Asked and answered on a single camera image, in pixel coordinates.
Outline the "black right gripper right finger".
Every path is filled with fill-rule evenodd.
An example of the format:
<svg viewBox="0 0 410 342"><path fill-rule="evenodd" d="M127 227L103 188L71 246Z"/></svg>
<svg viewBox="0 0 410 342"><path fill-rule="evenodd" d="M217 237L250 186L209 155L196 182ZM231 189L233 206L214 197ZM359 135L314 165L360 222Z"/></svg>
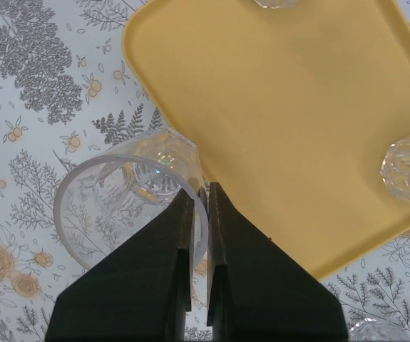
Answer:
<svg viewBox="0 0 410 342"><path fill-rule="evenodd" d="M214 341L347 341L339 301L213 182L207 324Z"/></svg>

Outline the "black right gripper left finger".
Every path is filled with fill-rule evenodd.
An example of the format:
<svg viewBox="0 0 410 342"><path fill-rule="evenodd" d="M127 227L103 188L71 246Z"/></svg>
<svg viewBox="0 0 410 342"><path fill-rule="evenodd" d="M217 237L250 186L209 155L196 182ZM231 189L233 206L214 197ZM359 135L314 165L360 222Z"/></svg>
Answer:
<svg viewBox="0 0 410 342"><path fill-rule="evenodd" d="M46 341L183 341L191 310L194 202L168 207L62 291Z"/></svg>

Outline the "clear small glass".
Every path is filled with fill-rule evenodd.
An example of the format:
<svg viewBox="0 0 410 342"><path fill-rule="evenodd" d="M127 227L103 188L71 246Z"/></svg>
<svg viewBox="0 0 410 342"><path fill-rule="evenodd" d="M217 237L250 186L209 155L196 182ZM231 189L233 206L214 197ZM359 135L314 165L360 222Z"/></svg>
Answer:
<svg viewBox="0 0 410 342"><path fill-rule="evenodd" d="M53 202L57 235L91 269L158 217L181 190L194 203L197 266L207 250L205 179L197 145L171 128L140 133L70 171Z"/></svg>

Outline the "clear large glass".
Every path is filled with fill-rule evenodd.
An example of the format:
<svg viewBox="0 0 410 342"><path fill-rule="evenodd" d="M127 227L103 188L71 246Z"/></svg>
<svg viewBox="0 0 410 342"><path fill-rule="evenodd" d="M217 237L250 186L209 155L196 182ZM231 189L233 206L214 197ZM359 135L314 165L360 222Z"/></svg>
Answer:
<svg viewBox="0 0 410 342"><path fill-rule="evenodd" d="M255 2L264 9L287 9L297 3L296 0L255 0Z"/></svg>

